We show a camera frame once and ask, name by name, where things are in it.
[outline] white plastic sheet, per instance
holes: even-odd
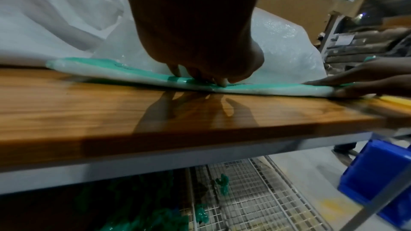
[[[265,63],[244,83],[301,83],[326,76],[302,27],[256,8],[252,37]],[[109,58],[170,74],[143,49],[127,0],[0,0],[0,63],[44,66],[69,56]]]

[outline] metal rack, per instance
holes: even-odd
[[[221,174],[229,177],[228,195],[214,181]],[[190,202],[182,195],[180,211],[190,230],[332,230],[269,157],[192,167],[186,177]],[[196,222],[196,204],[204,204],[208,223]]]

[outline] wooden shelf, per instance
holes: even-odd
[[[0,69],[0,166],[411,126],[381,100],[222,95]]]

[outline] concrete floor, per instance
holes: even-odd
[[[392,143],[408,147],[408,140],[391,139]],[[357,143],[359,152],[366,142]],[[362,207],[337,190],[340,177],[354,156],[341,156],[333,147],[273,154],[278,165],[301,194],[314,206],[334,231],[340,230]],[[395,231],[391,224],[374,215],[358,231]]]

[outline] blue bin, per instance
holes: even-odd
[[[366,204],[410,163],[410,149],[370,140],[341,176],[338,190],[356,202]],[[411,230],[411,187],[378,215],[396,227]]]

